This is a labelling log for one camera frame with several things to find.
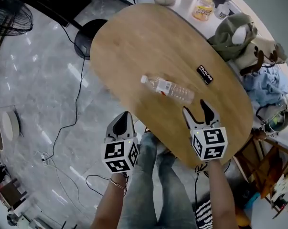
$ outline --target black and white striped fabric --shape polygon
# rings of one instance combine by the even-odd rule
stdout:
[[[202,204],[196,210],[195,217],[196,217],[198,229],[212,229],[213,228],[211,200]]]

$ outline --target wooden table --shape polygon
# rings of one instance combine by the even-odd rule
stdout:
[[[193,90],[195,99],[188,108],[200,121],[204,120],[200,99],[218,111],[228,136],[223,163],[246,142],[253,123],[246,92],[208,42],[170,9],[155,4],[123,9],[98,31],[90,56],[92,69],[121,104],[184,164],[195,167],[200,160],[190,145],[183,105],[151,92],[140,82],[143,74]],[[200,65],[213,77],[209,85],[196,71]]]

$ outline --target plastic water bottle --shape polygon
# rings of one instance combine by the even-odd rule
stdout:
[[[157,76],[148,78],[146,75],[143,75],[140,82],[145,84],[154,92],[169,96],[182,103],[191,104],[194,98],[193,91],[175,83],[165,81],[164,79]]]

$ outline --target marble floor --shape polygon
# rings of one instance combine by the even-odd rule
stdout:
[[[80,24],[92,19],[110,19],[126,7],[118,0],[92,1],[76,17]],[[85,178],[91,174],[110,176],[100,160],[100,144],[107,125],[125,109],[89,70],[89,61],[85,61],[78,122],[61,132],[53,161],[46,167],[43,165],[41,153],[52,154],[60,127],[75,121],[75,98],[83,60],[76,55],[74,46],[57,22],[31,7],[30,10],[33,30],[5,38],[0,49],[0,115],[14,105],[22,133],[15,143],[4,137],[0,160],[30,194],[33,207],[26,212],[29,217],[39,215],[53,228],[60,228],[64,221],[67,221],[66,228],[75,224],[88,228],[101,196],[90,190]],[[77,29],[69,26],[66,30],[73,40]],[[134,122],[140,136],[144,125],[136,117]],[[179,161],[174,169],[194,202],[194,171]],[[240,178],[233,162],[227,175],[234,181]],[[153,180],[156,213],[159,214],[162,197],[156,172]],[[88,183],[101,193],[107,186],[107,182],[99,178],[90,177]],[[208,191],[208,178],[201,174],[198,198]]]

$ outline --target jeans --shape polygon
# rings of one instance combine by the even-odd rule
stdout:
[[[145,133],[142,137],[132,182],[124,199],[119,229],[196,228],[185,187],[172,169],[175,156],[166,153],[157,157],[158,142],[152,133]],[[163,190],[163,208],[158,221],[153,204],[152,171],[155,162]]]

